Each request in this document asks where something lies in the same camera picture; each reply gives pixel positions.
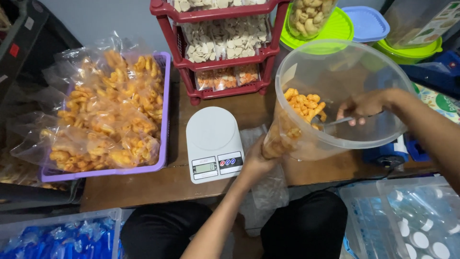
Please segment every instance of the hand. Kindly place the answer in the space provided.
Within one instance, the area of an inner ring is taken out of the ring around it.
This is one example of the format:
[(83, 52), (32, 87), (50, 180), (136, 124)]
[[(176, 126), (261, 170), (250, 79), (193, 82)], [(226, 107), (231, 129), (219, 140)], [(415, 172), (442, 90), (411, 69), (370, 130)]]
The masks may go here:
[(366, 123), (364, 117), (370, 117), (377, 113), (383, 112), (389, 104), (390, 92), (395, 89), (374, 90), (371, 92), (351, 96), (339, 107), (337, 112), (337, 120), (345, 116), (352, 116), (355, 119), (348, 122), (350, 126), (358, 124), (363, 125)]
[(266, 134), (262, 134), (259, 139), (246, 152), (243, 168), (240, 175), (235, 180), (235, 185), (249, 190), (263, 176), (270, 172), (280, 159), (265, 160), (262, 157), (262, 145)]

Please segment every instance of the digital kitchen scale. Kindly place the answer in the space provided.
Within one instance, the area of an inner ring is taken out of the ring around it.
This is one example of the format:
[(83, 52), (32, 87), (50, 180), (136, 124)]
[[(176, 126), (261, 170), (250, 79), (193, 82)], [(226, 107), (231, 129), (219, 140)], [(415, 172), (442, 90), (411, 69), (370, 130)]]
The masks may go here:
[(193, 183), (237, 176), (244, 152), (235, 117), (219, 107), (197, 111), (187, 123), (187, 151)]

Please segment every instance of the wooden table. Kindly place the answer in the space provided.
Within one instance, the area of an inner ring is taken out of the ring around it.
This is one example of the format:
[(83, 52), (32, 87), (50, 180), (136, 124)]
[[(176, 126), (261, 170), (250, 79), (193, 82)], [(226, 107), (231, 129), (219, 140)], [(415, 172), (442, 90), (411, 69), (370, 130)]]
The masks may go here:
[[(270, 86), (267, 94), (258, 93), (202, 101), (199, 106), (190, 105), (185, 86), (174, 83), (170, 96), (170, 125), (168, 166), (158, 172), (91, 177), (81, 201), (81, 212), (114, 207), (130, 207), (149, 203), (187, 200), (226, 193), (234, 178), (194, 184), (190, 180), (185, 128), (190, 117), (208, 106), (219, 106), (230, 111), (238, 122), (239, 130), (270, 124), (273, 117), (276, 94)], [(409, 161), (405, 171), (431, 170), (431, 163)], [(318, 182), (341, 181), (384, 175), (382, 168), (364, 164), (359, 150), (350, 150), (336, 156), (314, 161), (298, 162), (289, 159), (283, 163), (288, 185), (305, 185)]]

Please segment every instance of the black pants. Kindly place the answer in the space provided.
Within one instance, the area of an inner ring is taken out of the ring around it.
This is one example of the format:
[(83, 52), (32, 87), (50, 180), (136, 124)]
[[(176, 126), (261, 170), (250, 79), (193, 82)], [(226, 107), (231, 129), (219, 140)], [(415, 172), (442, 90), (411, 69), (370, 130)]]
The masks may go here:
[[(121, 231), (129, 259), (179, 259), (211, 210), (194, 202), (136, 209)], [(316, 191), (278, 208), (262, 228), (264, 259), (338, 259), (347, 209), (328, 191)]]

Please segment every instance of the red plastic shelf rack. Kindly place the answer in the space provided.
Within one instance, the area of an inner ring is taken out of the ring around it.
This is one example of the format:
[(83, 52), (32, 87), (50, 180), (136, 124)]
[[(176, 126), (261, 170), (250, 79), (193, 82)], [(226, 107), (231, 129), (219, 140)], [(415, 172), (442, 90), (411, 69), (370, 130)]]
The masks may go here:
[[(290, 0), (267, 0), (265, 4), (253, 6), (234, 6), (223, 9), (213, 9), (194, 12), (179, 13), (172, 5), (163, 0), (151, 0), (150, 12), (155, 15), (163, 31), (171, 54), (173, 63), (178, 68), (182, 80), (187, 88), (187, 95), (192, 105), (198, 105), (202, 99), (226, 97), (238, 94), (259, 92), (264, 95), (270, 84), (270, 74), (275, 62), (275, 55), (279, 53), (280, 35), (284, 24), (286, 11)], [(203, 63), (192, 63), (185, 59), (186, 42), (180, 27), (171, 26), (169, 18), (177, 23), (192, 23), (206, 20), (236, 18), (249, 15), (268, 14), (275, 6), (275, 22), (271, 28), (271, 43), (259, 49), (259, 55), (247, 58), (227, 59), (219, 61), (207, 61)], [(244, 85), (239, 88), (231, 88), (218, 92), (212, 90), (198, 91), (195, 88), (196, 71), (204, 71), (217, 68), (225, 68), (237, 65), (259, 64), (261, 80)]]

